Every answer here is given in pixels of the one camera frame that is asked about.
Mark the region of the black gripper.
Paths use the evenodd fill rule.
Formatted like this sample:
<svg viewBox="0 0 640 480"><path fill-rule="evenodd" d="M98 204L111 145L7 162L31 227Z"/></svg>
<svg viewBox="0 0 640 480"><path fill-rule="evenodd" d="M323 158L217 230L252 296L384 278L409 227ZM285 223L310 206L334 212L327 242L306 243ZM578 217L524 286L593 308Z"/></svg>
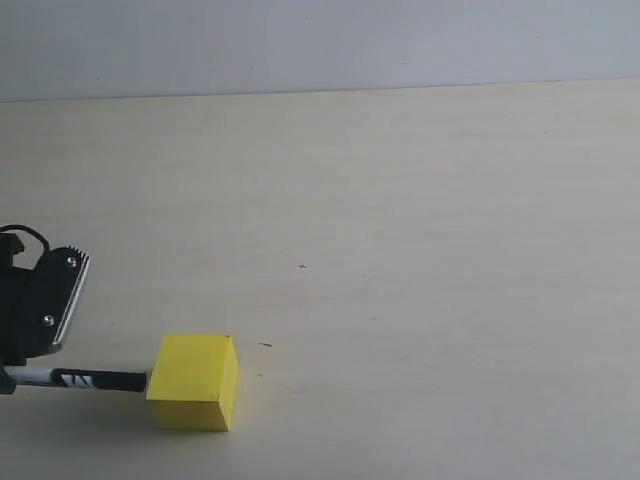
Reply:
<svg viewBox="0 0 640 480"><path fill-rule="evenodd" d="M16 266L14 257L25 246L13 232L1 233L1 394L11 395L17 382L9 375L7 366L25 366L31 352L25 347L20 313L32 279L33 271Z"/></svg>

